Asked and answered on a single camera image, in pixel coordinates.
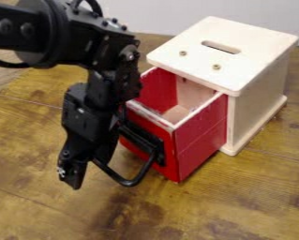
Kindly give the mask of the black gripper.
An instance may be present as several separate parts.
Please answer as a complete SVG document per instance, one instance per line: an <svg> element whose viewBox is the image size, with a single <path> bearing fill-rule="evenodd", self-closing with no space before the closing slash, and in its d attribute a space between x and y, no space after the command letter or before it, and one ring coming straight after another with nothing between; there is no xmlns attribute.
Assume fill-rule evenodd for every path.
<svg viewBox="0 0 299 240"><path fill-rule="evenodd" d="M88 162L108 164L119 140L119 105L85 83L72 85L63 102L61 126L67 139L57 160L59 180L77 190L84 181Z"/></svg>

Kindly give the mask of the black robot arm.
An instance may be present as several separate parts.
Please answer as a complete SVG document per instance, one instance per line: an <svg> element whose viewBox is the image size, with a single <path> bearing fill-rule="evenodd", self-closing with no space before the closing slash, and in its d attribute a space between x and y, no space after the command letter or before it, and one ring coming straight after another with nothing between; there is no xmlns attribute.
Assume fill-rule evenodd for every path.
<svg viewBox="0 0 299 240"><path fill-rule="evenodd" d="M96 0L19 0L0 4L0 50L20 61L1 68L73 65L88 80L64 95L61 125L68 137L59 154L59 179L81 187L88 163L109 163L125 119L125 102L141 90L139 40L128 28L103 16Z"/></svg>

